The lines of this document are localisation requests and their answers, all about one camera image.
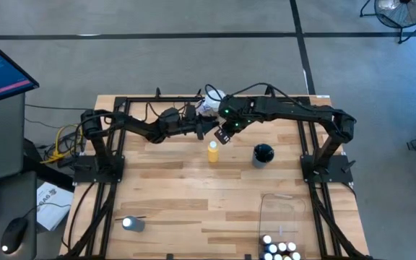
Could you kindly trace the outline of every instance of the metal bracket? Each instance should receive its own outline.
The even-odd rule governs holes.
[[[115,156],[116,169],[98,169],[93,155],[79,156],[75,164],[74,183],[119,183],[123,177],[124,156]]]
[[[314,171],[313,155],[300,157],[303,179],[305,182],[314,183],[349,183],[352,182],[351,170],[347,167],[350,163],[346,155],[333,155],[330,158],[327,174],[318,174]]]

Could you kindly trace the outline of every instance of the white object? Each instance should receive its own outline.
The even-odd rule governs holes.
[[[264,260],[272,260],[272,254],[270,254],[270,253],[265,253],[265,254],[264,254]]]
[[[288,251],[294,251],[294,250],[296,250],[296,244],[293,243],[293,242],[289,242],[287,244],[287,248],[288,248]]]
[[[268,244],[268,243],[271,243],[271,242],[272,242],[272,238],[271,238],[270,235],[264,235],[263,236],[263,243]]]
[[[217,110],[220,107],[220,101],[225,97],[225,93],[222,90],[218,90],[219,94],[216,93],[214,90],[210,90],[208,92],[209,96],[206,95],[205,99],[203,99],[201,104],[197,105],[198,108],[196,109],[196,112],[201,114],[202,116],[212,116],[213,113],[217,113]]]
[[[69,212],[70,207],[57,207],[71,204],[73,200],[73,193],[63,190],[58,186],[50,183],[44,183],[36,190],[36,218],[47,230],[52,231],[57,228],[57,225],[62,221],[65,215]]]
[[[211,148],[213,148],[213,149],[216,149],[217,144],[216,144],[216,142],[215,142],[215,141],[211,141],[211,142],[209,143],[209,146],[210,146]]]
[[[123,226],[129,227],[131,225],[131,220],[127,217],[123,220]]]
[[[298,252],[292,253],[293,260],[301,260],[301,255]]]
[[[287,250],[287,245],[285,243],[279,243],[278,248],[280,252],[285,252]]]
[[[275,254],[277,252],[277,246],[276,245],[270,245],[267,249],[271,254]]]

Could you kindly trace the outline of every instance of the small cylindrical object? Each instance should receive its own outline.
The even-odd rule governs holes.
[[[292,260],[301,260],[301,255],[298,252],[293,252],[291,254]]]
[[[134,232],[144,231],[145,222],[132,216],[125,217],[121,223],[123,228]]]
[[[258,144],[253,149],[251,163],[256,168],[264,168],[267,163],[274,159],[274,149],[268,144]]]
[[[208,161],[215,163],[220,158],[220,148],[215,141],[211,141],[208,145]]]
[[[287,250],[287,244],[286,243],[278,243],[277,249],[279,250],[279,254],[284,254]]]
[[[296,250],[296,244],[293,243],[293,242],[288,242],[287,243],[287,252],[291,254],[294,250]]]
[[[261,243],[263,245],[269,245],[270,243],[272,243],[272,238],[270,235],[263,235],[263,237],[261,238]]]
[[[265,251],[271,254],[275,254],[277,252],[277,246],[272,244],[264,247]]]
[[[263,253],[261,255],[261,259],[263,259],[263,260],[274,260],[274,257],[272,256],[271,253]]]

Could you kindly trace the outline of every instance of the gray floor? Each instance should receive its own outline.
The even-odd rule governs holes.
[[[363,0],[297,0],[305,33],[394,32],[359,18]],[[0,35],[293,32],[287,0],[0,0]],[[416,38],[306,38],[316,92],[358,119],[345,146],[368,247],[380,259],[416,259]],[[92,107],[98,94],[195,93],[206,83],[233,92],[271,82],[306,94],[296,38],[185,40],[0,40],[34,76],[38,105]],[[58,126],[80,112],[27,108]],[[56,130],[26,124],[26,137],[49,143]],[[63,227],[38,236],[38,257],[58,253]]]

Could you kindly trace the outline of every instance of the wooden tabletop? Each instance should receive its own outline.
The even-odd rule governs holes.
[[[113,110],[115,97],[98,96],[95,108]],[[310,99],[316,105],[331,104],[327,96]],[[183,104],[153,103],[157,113],[173,105],[179,108]],[[132,103],[130,115],[144,118],[144,107],[144,103]],[[155,119],[149,112],[148,121]],[[308,129],[305,123],[311,152]],[[323,144],[326,132],[318,124],[316,129]],[[297,243],[303,259],[320,259],[309,190],[299,163],[302,151],[296,121],[250,125],[220,147],[216,163],[207,158],[207,144],[212,140],[216,137],[210,132],[204,141],[188,134],[151,144],[141,136],[126,134],[126,167],[118,184],[113,219],[145,216],[145,230],[134,233],[124,230],[120,220],[113,221],[107,258],[164,259],[166,254],[174,254],[177,259],[243,259],[251,254],[257,259],[261,216],[261,234],[270,234],[277,242]],[[273,146],[275,157],[265,169],[256,169],[251,157],[253,147],[261,143]],[[93,154],[91,145],[87,145],[87,154]],[[65,239],[79,198],[88,186],[85,183],[75,189]],[[91,221],[97,186],[91,188],[79,210],[72,244]],[[339,183],[329,183],[329,189],[338,226],[359,251],[368,254],[355,197]],[[95,254],[102,228],[103,223],[97,229]],[[324,225],[324,229],[332,254],[328,227]]]

